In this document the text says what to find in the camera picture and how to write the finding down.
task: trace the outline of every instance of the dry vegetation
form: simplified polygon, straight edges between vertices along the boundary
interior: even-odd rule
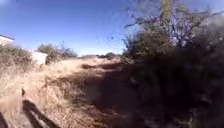
[[[39,71],[5,71],[0,78],[0,112],[10,128],[107,127],[102,117],[106,119],[108,113],[95,103],[101,95],[97,85],[102,85],[99,82],[105,73],[114,68],[110,65],[118,62],[119,59],[73,59]]]

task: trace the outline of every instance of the wall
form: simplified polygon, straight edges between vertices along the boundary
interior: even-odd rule
[[[13,41],[13,39],[0,36],[0,45],[12,44]]]

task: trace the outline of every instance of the green bush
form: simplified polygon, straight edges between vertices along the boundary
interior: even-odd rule
[[[52,44],[42,44],[39,46],[38,51],[48,54],[46,60],[47,64],[64,59],[77,57],[77,54],[73,52],[71,49],[64,47],[59,48]]]
[[[26,69],[31,64],[28,51],[13,45],[0,45],[0,66],[20,66]]]

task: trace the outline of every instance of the tree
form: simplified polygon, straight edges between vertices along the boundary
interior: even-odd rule
[[[132,62],[130,80],[143,106],[162,113],[157,113],[163,115],[161,125],[166,121],[185,125],[181,122],[193,119],[194,127],[221,128],[223,123],[217,120],[222,115],[216,121],[204,115],[224,109],[220,107],[224,105],[224,45],[219,40],[223,35],[211,34],[223,31],[203,25],[213,15],[209,10],[194,11],[183,4],[172,7],[169,20],[161,15],[135,17],[141,31],[126,40],[124,52]]]

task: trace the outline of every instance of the dirt trail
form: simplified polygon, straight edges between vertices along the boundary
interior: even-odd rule
[[[75,59],[16,76],[0,98],[0,127],[141,126],[136,97],[119,67],[119,59]]]

